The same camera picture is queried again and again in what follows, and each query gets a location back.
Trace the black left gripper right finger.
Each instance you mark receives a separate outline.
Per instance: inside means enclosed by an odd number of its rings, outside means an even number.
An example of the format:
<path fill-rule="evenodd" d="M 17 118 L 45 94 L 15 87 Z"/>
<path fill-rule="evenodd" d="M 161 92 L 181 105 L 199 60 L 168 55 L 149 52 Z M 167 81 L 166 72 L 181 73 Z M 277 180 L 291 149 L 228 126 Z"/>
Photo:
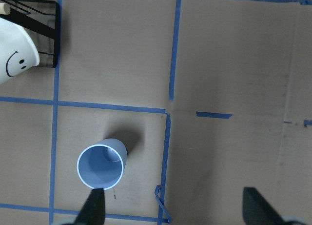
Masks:
<path fill-rule="evenodd" d="M 242 217 L 246 225 L 282 225 L 284 220 L 255 187 L 244 187 Z"/>

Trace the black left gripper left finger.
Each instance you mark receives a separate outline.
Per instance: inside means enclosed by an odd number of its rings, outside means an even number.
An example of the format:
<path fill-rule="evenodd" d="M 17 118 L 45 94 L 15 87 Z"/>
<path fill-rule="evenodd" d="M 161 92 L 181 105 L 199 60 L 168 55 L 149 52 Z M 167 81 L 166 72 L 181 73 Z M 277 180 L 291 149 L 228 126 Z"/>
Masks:
<path fill-rule="evenodd" d="M 105 222 L 105 194 L 103 188 L 92 189 L 74 225 L 103 225 Z"/>

